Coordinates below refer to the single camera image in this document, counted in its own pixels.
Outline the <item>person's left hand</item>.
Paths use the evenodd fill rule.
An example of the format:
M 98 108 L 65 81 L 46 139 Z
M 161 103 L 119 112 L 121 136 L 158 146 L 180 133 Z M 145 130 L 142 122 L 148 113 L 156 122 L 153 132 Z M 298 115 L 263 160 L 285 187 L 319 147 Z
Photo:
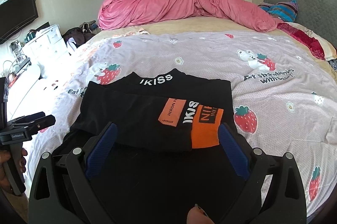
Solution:
M 6 150 L 1 150 L 1 189 L 9 194 L 20 197 L 23 193 L 17 190 L 17 185 L 15 184 L 15 179 L 13 174 L 25 173 L 26 172 L 26 159 L 27 151 L 25 148 L 21 149 L 21 158 L 17 160 L 18 169 L 13 164 L 11 159 L 11 153 Z

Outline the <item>person's right hand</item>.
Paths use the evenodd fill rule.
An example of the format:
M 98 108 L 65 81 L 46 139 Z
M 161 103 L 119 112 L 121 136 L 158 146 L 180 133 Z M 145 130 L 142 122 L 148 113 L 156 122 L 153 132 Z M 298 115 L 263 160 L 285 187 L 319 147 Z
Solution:
M 206 212 L 197 204 L 188 212 L 187 224 L 214 224 Z

